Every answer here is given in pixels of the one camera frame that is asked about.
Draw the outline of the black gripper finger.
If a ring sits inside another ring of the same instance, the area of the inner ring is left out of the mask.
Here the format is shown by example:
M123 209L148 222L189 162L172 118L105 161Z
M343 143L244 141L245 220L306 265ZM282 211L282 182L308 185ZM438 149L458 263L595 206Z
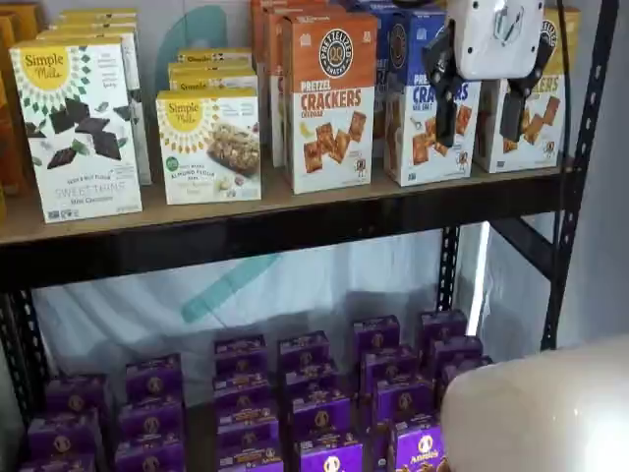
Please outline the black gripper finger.
M423 47L423 64L436 100L435 137L451 148L456 129L455 97L463 84L454 53L455 22L447 20L435 38Z
M543 21L540 42L536 48L537 57L532 71L524 78L508 79L508 91L505 94L500 122L501 136L513 143L517 143L522 134L522 118L525 112L526 100L534 87L543 76L543 69L548 63L555 45L557 33L549 32L546 28L549 22Z

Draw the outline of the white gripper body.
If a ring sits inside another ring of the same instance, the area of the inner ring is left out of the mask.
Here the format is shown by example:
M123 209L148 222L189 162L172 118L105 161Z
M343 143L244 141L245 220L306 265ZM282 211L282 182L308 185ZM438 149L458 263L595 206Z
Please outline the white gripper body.
M534 67L543 1L468 0L449 3L456 66L465 79L519 79Z

